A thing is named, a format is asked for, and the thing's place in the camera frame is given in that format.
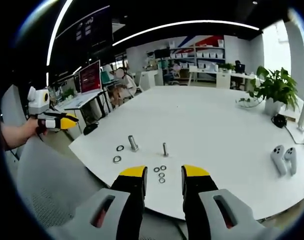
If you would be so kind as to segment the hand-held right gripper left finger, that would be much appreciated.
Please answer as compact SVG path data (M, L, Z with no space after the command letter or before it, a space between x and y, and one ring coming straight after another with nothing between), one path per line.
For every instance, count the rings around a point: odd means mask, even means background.
M137 240L146 194L147 167L122 171L110 188L102 188L76 209L77 240Z

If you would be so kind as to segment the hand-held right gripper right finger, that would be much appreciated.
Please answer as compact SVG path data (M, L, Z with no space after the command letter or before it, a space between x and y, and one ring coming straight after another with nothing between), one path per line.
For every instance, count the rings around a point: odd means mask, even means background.
M252 209L227 189L219 189L210 174L183 165L182 195L188 238L191 240L258 240L265 227Z

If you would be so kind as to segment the person's left hand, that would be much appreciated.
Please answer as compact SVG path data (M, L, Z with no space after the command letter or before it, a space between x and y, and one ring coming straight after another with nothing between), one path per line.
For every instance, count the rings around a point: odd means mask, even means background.
M29 118L22 127L24 139L27 140L34 135L47 135L47 129L39 126L38 119Z

